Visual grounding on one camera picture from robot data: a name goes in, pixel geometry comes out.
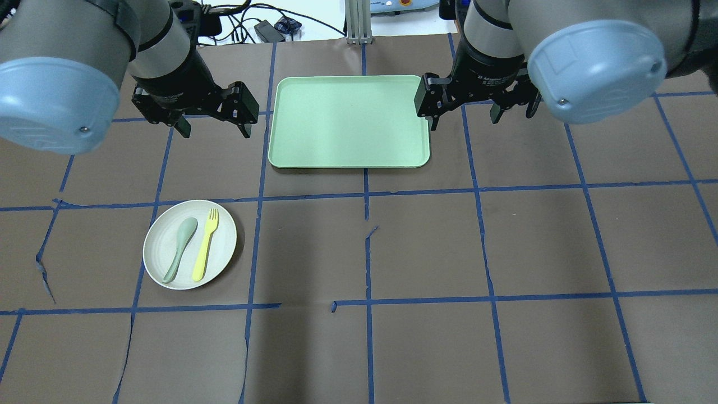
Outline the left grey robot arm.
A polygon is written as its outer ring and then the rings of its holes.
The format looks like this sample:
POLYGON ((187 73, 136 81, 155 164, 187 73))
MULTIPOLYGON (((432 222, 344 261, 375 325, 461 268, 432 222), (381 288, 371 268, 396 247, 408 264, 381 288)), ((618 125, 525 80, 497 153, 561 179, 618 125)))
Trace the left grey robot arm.
POLYGON ((191 135, 188 116, 248 138, 260 107, 243 82, 216 84, 197 50, 192 1, 3 1, 1 135, 25 148, 82 154, 105 139, 126 76, 152 125, 191 135))

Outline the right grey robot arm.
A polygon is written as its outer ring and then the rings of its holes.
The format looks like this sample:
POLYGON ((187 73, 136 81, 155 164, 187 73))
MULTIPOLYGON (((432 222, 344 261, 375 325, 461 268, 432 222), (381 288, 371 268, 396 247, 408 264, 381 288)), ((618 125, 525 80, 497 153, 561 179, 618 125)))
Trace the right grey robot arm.
POLYGON ((715 1, 441 1, 459 23, 446 77, 426 72, 416 115, 439 117, 490 100, 499 122, 516 105, 540 103, 561 122, 585 125, 616 116, 662 82, 702 71, 716 91, 715 1))

